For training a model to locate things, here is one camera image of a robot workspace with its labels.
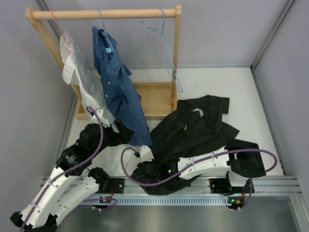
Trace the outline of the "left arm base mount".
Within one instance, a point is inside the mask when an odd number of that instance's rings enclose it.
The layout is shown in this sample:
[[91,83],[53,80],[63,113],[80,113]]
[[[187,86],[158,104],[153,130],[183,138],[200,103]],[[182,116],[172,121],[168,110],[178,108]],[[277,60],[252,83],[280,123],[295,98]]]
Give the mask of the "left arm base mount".
[[124,182],[123,178],[111,178],[108,182],[108,185],[105,189],[100,189],[97,193],[110,195],[108,197],[100,197],[102,200],[99,203],[103,203],[104,205],[93,204],[92,206],[99,211],[109,210],[115,207],[117,200],[114,200],[113,195],[122,194],[124,190]]

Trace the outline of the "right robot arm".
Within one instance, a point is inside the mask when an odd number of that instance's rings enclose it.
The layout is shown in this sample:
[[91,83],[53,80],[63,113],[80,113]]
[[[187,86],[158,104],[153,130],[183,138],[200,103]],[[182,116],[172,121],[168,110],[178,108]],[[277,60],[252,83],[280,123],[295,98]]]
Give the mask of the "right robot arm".
[[256,143],[232,139],[208,154],[176,158],[163,164],[141,162],[131,179],[150,195],[169,195],[191,186],[203,174],[224,171],[226,189],[235,192],[247,180],[266,176],[262,152]]

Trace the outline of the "black pinstriped shirt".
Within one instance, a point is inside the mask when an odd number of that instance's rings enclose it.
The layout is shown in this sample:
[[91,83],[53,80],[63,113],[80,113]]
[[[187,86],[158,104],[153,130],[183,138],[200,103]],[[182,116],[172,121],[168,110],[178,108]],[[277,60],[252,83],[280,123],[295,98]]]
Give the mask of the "black pinstriped shirt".
[[211,95],[179,100],[177,109],[151,132],[154,160],[139,165],[131,177],[154,184],[168,177],[169,162],[210,153],[235,139],[239,130],[222,121],[229,112],[229,101]]

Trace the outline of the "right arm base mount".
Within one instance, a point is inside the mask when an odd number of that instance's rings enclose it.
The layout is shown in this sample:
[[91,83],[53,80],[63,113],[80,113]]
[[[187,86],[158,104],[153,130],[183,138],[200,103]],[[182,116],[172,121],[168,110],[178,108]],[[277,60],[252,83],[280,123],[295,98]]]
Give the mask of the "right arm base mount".
[[210,179],[210,189],[212,194],[221,194],[228,197],[230,211],[240,212],[249,203],[254,193],[253,181],[248,179],[243,187],[232,187],[225,178]]

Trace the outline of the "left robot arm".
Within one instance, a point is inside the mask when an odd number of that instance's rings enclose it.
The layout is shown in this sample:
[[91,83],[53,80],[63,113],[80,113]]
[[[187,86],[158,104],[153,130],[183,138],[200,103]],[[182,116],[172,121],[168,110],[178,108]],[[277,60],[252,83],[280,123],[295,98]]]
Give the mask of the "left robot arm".
[[119,120],[116,125],[118,132],[101,123],[86,125],[75,144],[61,153],[37,196],[24,210],[14,212],[11,222],[24,232],[54,232],[69,212],[88,196],[107,191],[110,176],[100,167],[91,169],[71,191],[66,192],[66,189],[92,164],[99,152],[128,144],[134,131]]

